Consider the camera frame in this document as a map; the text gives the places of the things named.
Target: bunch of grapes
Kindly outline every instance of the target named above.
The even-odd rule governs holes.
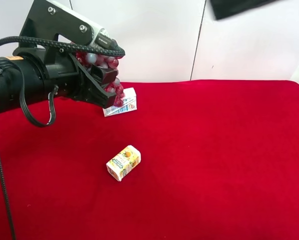
[[[90,69],[92,65],[96,65],[104,69],[115,69],[117,70],[118,75],[117,67],[119,66],[119,59],[121,59],[121,57],[104,56],[100,54],[86,52],[77,52],[75,54],[75,57],[79,61],[79,63],[82,64],[87,70]],[[105,89],[105,91],[108,93],[116,93],[116,98],[114,102],[114,106],[116,107],[121,107],[123,105],[123,90],[124,88],[118,77],[116,77],[115,81],[109,84]]]

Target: black cable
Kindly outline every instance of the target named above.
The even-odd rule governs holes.
[[[27,44],[33,44],[33,45],[41,45],[44,47],[54,47],[57,49],[63,49],[64,51],[67,52],[88,52],[88,53],[94,53],[94,54],[101,54],[105,56],[111,56],[111,57],[123,57],[125,56],[125,51],[117,46],[116,50],[109,50],[109,49],[104,49],[101,47],[92,47],[92,46],[85,46],[85,45],[79,45],[75,43],[65,43],[65,42],[59,42],[59,41],[53,41],[53,40],[46,40],[46,39],[40,39],[40,38],[35,38],[35,37],[28,37],[28,36],[9,36],[0,39],[0,46],[9,44],[9,43],[27,43]],[[20,107],[25,114],[26,118],[35,126],[37,127],[46,127],[51,124],[56,119],[56,112],[55,112],[55,106],[54,106],[54,95],[57,94],[58,91],[58,86],[55,85],[54,89],[52,92],[48,94],[48,102],[49,102],[49,112],[50,112],[50,119],[47,124],[43,124],[39,121],[37,121],[33,115],[30,113],[30,110],[26,104],[25,101],[25,78],[22,70],[12,61],[8,61],[4,67],[6,68],[12,68],[14,67],[18,71],[20,71],[22,75],[22,87],[21,91],[19,94],[19,102],[20,102]],[[16,240],[16,235],[15,235],[15,229],[14,229],[14,224],[13,224],[13,219],[12,219],[12,214],[11,214],[11,207],[10,207],[10,202],[8,198],[8,193],[5,185],[5,180],[4,180],[4,174],[3,174],[3,167],[1,163],[1,158],[0,158],[0,184],[2,187],[3,195],[4,195],[4,201],[5,201],[5,206],[6,206],[6,213],[7,213],[7,218],[8,218],[8,223],[9,223],[9,228],[12,236],[12,240]]]
[[[45,123],[41,123],[40,121],[36,120],[35,117],[31,114],[29,107],[27,106],[26,100],[25,100],[25,77],[24,74],[14,62],[10,60],[0,60],[0,67],[4,70],[13,68],[18,70],[21,73],[22,76],[22,86],[19,93],[19,103],[20,108],[22,109],[25,117],[27,120],[33,124],[36,127],[43,128],[52,125],[56,120],[56,110],[54,105],[54,95],[57,94],[59,87],[57,85],[54,86],[54,89],[48,94],[48,106],[49,106],[49,121]]]
[[[10,207],[10,202],[9,202],[9,196],[8,196],[8,192],[6,189],[6,184],[5,184],[4,174],[3,174],[1,157],[0,157],[0,185],[1,185],[1,189],[3,191],[11,238],[12,238],[12,240],[16,240],[15,229],[14,229],[14,224],[13,224],[13,219],[12,219],[12,214],[11,214],[11,207]]]
[[[101,47],[85,46],[75,43],[65,43],[60,41],[52,41],[41,38],[29,37],[29,36],[8,36],[0,39],[0,46],[9,43],[26,43],[33,45],[41,45],[44,47],[54,47],[57,49],[64,49],[67,52],[87,52],[92,54],[101,54],[110,57],[123,57],[125,56],[125,51],[117,46],[117,50],[108,50]]]

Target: white juice box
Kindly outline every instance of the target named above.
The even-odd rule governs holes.
[[[125,97],[122,98],[123,106],[110,106],[103,109],[105,117],[113,116],[116,114],[127,113],[137,109],[136,92],[133,87],[124,89]]]
[[[120,182],[140,162],[141,153],[132,145],[128,145],[119,154],[109,160],[106,163],[106,167],[107,171]]]

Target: orange label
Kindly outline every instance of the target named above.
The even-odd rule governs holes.
[[[8,60],[23,60],[24,59],[21,56],[6,56],[5,58],[7,58]]]

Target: white backdrop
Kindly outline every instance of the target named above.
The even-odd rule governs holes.
[[[33,0],[0,1],[0,38],[18,35]],[[70,7],[69,0],[58,2]],[[205,0],[72,0],[126,50],[125,82],[190,79]],[[16,44],[0,47],[9,56]],[[299,0],[215,21],[207,4],[192,79],[288,80],[299,64]]]
[[[119,77],[132,82],[188,81],[205,0],[71,0],[125,49]]]
[[[209,1],[192,79],[289,80],[299,64],[299,0],[215,21]]]

